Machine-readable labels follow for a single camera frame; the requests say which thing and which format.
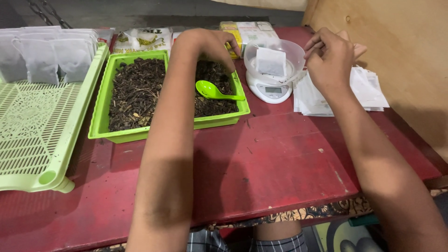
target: green plastic tray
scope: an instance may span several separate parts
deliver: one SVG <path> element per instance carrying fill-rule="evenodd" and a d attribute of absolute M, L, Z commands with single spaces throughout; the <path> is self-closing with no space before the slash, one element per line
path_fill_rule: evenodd
<path fill-rule="evenodd" d="M 81 83 L 0 83 L 0 191 L 73 190 L 65 172 L 108 56 L 99 43 Z"/>
<path fill-rule="evenodd" d="M 131 130 L 109 132 L 109 105 L 112 99 L 112 80 L 115 77 L 116 69 L 120 68 L 120 63 L 124 62 L 126 64 L 130 64 L 134 62 L 134 59 L 139 57 L 142 59 L 163 59 L 165 60 L 165 67 L 168 68 L 168 54 L 165 50 L 112 54 L 106 65 L 101 87 L 98 92 L 98 98 L 96 99 L 95 110 L 93 112 L 88 135 L 90 139 L 106 138 L 114 143 L 126 143 L 147 138 L 150 128 L 149 126 Z M 243 87 L 236 72 L 232 74 L 231 85 L 235 95 L 245 96 Z M 239 112 L 195 118 L 194 129 L 197 130 L 237 123 L 240 116 L 250 113 L 249 104 L 246 100 L 237 101 L 237 106 Z"/>

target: forearm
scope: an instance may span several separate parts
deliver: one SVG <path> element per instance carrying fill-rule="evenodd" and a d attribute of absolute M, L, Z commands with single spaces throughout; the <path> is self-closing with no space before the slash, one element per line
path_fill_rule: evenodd
<path fill-rule="evenodd" d="M 362 191 L 386 229 L 393 226 L 393 231 L 411 231 L 426 226 L 444 230 L 440 213 L 423 182 L 354 94 L 342 92 L 327 101 L 344 135 Z"/>
<path fill-rule="evenodd" d="M 193 208 L 194 79 L 197 58 L 198 51 L 194 47 L 172 49 L 143 151 L 130 245 L 142 244 L 132 243 L 132 239 L 139 240 L 139 237 L 149 242 L 148 239 L 188 233 Z M 185 241 L 164 243 L 168 250 L 176 250 L 178 246 L 185 248 Z"/>

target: hand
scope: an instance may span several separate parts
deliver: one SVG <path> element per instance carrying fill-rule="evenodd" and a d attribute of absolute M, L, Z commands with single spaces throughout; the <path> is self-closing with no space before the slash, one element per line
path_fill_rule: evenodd
<path fill-rule="evenodd" d="M 228 42 L 240 56 L 241 52 L 233 34 L 219 30 L 191 29 L 182 32 L 174 45 L 179 42 L 197 47 L 201 59 L 223 64 L 229 74 L 235 72 L 235 65 L 225 47 Z"/>
<path fill-rule="evenodd" d="M 352 64 L 367 51 L 366 46 L 352 44 L 346 31 L 334 34 L 326 27 L 304 49 L 311 80 L 324 97 L 334 90 L 350 90 Z"/>

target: yellow package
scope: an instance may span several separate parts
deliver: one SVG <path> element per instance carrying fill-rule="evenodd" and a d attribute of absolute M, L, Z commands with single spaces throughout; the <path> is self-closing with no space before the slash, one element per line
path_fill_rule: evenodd
<path fill-rule="evenodd" d="M 233 36 L 235 36 L 235 39 L 237 40 L 237 44 L 238 44 L 238 47 L 240 48 L 240 52 L 241 52 L 243 40 L 241 39 L 240 32 L 238 31 L 237 23 L 232 22 L 232 21 L 221 22 L 220 30 L 232 33 Z M 226 43 L 225 46 L 226 46 L 227 50 L 229 51 L 231 58 L 237 59 L 238 56 L 234 52 L 232 52 L 232 47 L 228 43 Z"/>

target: green plastic spoon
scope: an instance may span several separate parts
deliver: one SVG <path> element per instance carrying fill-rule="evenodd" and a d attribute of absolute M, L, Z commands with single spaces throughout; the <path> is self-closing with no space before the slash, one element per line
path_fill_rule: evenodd
<path fill-rule="evenodd" d="M 244 96 L 227 96 L 223 95 L 219 89 L 213 85 L 213 83 L 208 81 L 198 81 L 196 82 L 196 89 L 198 92 L 207 99 L 216 100 L 245 100 Z"/>

